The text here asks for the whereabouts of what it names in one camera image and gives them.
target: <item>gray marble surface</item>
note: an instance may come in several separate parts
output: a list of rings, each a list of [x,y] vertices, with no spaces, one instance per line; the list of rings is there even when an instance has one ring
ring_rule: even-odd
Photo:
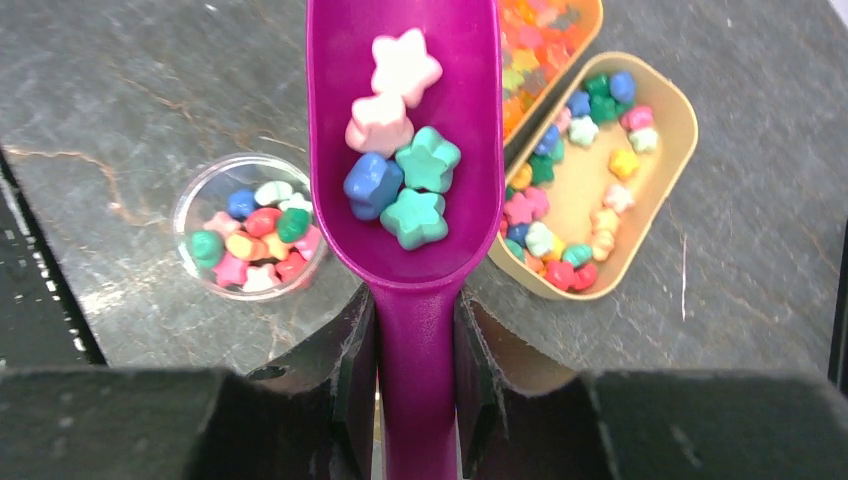
[[[469,285],[572,367],[823,371],[848,214],[848,35],[826,0],[607,0],[589,54],[641,56],[688,95],[700,146],[618,289]],[[113,365],[246,371],[358,285],[248,305],[177,262],[169,215],[196,168],[255,150],[307,164],[301,0],[6,0],[0,138]]]

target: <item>green star bead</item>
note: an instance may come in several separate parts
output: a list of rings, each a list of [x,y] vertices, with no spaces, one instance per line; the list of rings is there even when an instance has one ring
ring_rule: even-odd
[[[597,125],[615,121],[618,115],[615,113],[615,100],[611,97],[596,96],[589,99],[591,112],[589,117]]]
[[[277,220],[277,235],[283,243],[294,243],[306,235],[312,221],[309,212],[300,208],[289,208]]]
[[[412,143],[395,154],[403,170],[404,183],[413,189],[447,192],[453,182],[453,169],[461,154],[456,145],[445,140],[433,127],[418,130]]]
[[[535,187],[554,181],[554,161],[550,157],[534,154],[527,163],[533,169],[531,185]]]
[[[438,193],[418,193],[411,188],[400,191],[395,203],[380,214],[383,228],[397,237],[404,250],[415,250],[448,235],[445,198]]]
[[[599,75],[595,75],[594,77],[589,77],[583,82],[583,86],[586,88],[586,92],[589,95],[609,97],[609,76],[606,73],[601,73]]]
[[[214,268],[224,257],[224,239],[218,232],[201,230],[191,234],[191,256],[200,268]]]

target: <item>bead pile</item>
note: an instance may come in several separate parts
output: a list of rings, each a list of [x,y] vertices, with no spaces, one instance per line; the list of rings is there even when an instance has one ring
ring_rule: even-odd
[[[231,194],[227,210],[191,234],[189,250],[219,287],[257,293],[298,277],[322,240],[312,202],[288,182],[271,181]]]
[[[542,139],[506,191],[501,236],[519,261],[562,291],[580,292],[598,275],[594,262],[605,262],[615,248],[622,216],[635,205],[623,184],[609,185],[598,209],[590,213],[591,235],[586,243],[565,245],[544,223],[550,211],[542,187],[554,180],[554,165],[563,161],[566,137],[572,145],[590,148],[601,127],[618,120],[628,132],[630,149],[608,152],[607,168],[624,183],[638,171],[639,154],[653,152],[659,134],[653,128],[653,111],[635,105],[636,82],[630,72],[597,74],[583,82],[545,131]]]
[[[442,67],[417,28],[399,38],[377,37],[371,50],[375,95],[351,108],[345,141],[363,155],[345,178],[344,192],[357,219],[379,219],[403,249],[415,250],[447,236],[443,195],[461,158],[435,128],[415,132],[406,115],[441,78]]]

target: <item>star-shaped bead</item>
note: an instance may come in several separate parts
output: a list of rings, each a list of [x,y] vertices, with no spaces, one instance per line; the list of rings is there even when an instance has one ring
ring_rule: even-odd
[[[295,193],[294,195],[289,197],[288,200],[283,200],[282,202],[280,202],[279,208],[283,211],[288,210],[290,208],[299,208],[301,210],[306,210],[310,214],[313,212],[312,202],[307,200],[306,197],[304,197],[303,194],[300,192]]]
[[[211,220],[203,224],[203,229],[218,232],[222,238],[226,239],[231,233],[241,229],[241,222],[233,220],[227,212],[218,212]]]
[[[402,183],[403,171],[397,163],[369,152],[347,174],[344,191],[356,218],[374,220],[397,200]]]
[[[261,267],[247,268],[247,281],[241,287],[244,292],[263,292],[279,285],[280,279],[274,265],[266,263]]]
[[[395,155],[407,187],[436,193],[448,191],[461,157],[459,148],[433,127],[418,130],[412,143]]]
[[[360,153],[377,152],[388,158],[409,143],[415,133],[403,100],[394,94],[355,100],[351,113],[345,141]]]
[[[377,68],[371,77],[374,93],[392,93],[409,108],[421,103],[424,90],[442,76],[442,66],[427,53],[420,29],[407,30],[398,38],[381,35],[374,39],[371,54]]]
[[[404,250],[415,250],[447,236],[448,224],[442,217],[444,213],[445,199],[438,193],[418,193],[404,188],[397,202],[383,210],[380,223],[397,237]]]
[[[219,287],[229,287],[230,285],[244,285],[247,281],[247,265],[248,262],[234,257],[230,252],[224,254],[215,268],[215,283]]]

